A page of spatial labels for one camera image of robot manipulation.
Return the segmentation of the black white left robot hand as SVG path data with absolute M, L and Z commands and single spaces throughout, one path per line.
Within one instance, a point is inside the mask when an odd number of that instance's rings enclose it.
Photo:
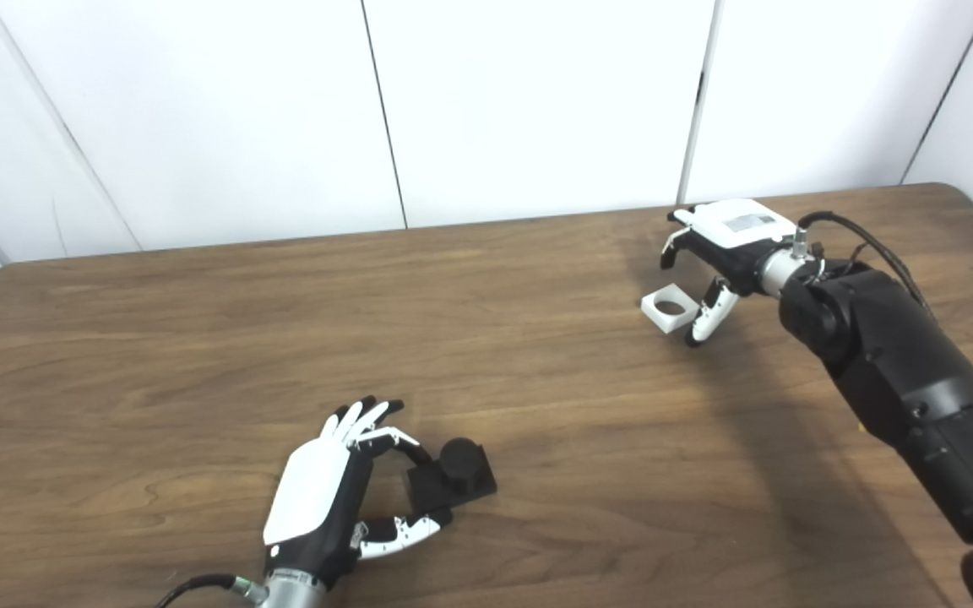
M 375 458 L 397 450 L 414 464 L 432 462 L 415 438 L 383 423 L 403 407 L 401 400 L 372 395 L 341 405 L 316 438 L 291 453 L 263 527 L 267 576 L 287 571 L 332 591 L 358 562 L 408 549 L 453 522 L 449 508 L 360 515 Z

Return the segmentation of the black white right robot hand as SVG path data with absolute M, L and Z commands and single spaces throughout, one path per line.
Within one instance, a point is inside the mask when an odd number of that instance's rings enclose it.
M 660 268 L 671 269 L 680 252 L 690 252 L 714 270 L 686 334 L 690 347 L 703 345 L 735 304 L 753 294 L 780 299 L 787 280 L 807 261 L 795 249 L 796 225 L 753 199 L 696 204 L 669 212 L 679 224 L 666 239 Z

